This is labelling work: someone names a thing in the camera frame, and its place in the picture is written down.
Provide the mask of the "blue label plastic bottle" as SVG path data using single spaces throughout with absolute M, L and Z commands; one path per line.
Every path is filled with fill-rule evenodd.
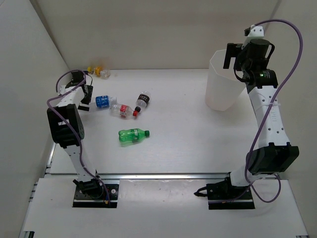
M 95 102 L 98 109 L 106 109 L 106 108 L 111 108 L 115 104 L 117 104 L 117 98 L 109 97 L 107 95 L 97 96 L 95 98 Z

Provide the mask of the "yellow cap clear bottle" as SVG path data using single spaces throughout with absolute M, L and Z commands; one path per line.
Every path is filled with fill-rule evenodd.
M 87 71 L 89 74 L 96 75 L 97 77 L 100 77 L 100 78 L 109 78 L 110 77 L 110 70 L 108 70 L 102 66 L 97 66 L 97 67 L 89 66 L 89 67 L 87 67 Z

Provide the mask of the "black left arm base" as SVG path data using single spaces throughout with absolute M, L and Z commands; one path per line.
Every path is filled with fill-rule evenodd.
M 108 183 L 104 186 L 99 181 L 82 182 L 73 180 L 76 185 L 72 207 L 75 208 L 117 208 L 119 184 Z

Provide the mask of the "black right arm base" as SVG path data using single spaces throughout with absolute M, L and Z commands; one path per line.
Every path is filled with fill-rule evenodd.
M 252 210 L 255 209 L 250 186 L 233 186 L 230 176 L 223 181 L 207 183 L 194 195 L 208 199 L 209 210 Z

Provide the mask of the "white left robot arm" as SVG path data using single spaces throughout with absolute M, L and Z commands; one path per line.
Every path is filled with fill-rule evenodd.
M 85 130 L 79 111 L 89 111 L 93 86 L 87 85 L 87 74 L 82 70 L 71 70 L 63 77 L 71 74 L 71 80 L 66 85 L 56 84 L 57 96 L 47 100 L 47 116 L 53 141 L 65 150 L 76 170 L 77 186 L 87 186 L 87 193 L 92 198 L 103 195 L 104 186 L 99 183 L 97 171 L 91 165 L 85 154 L 83 139 Z

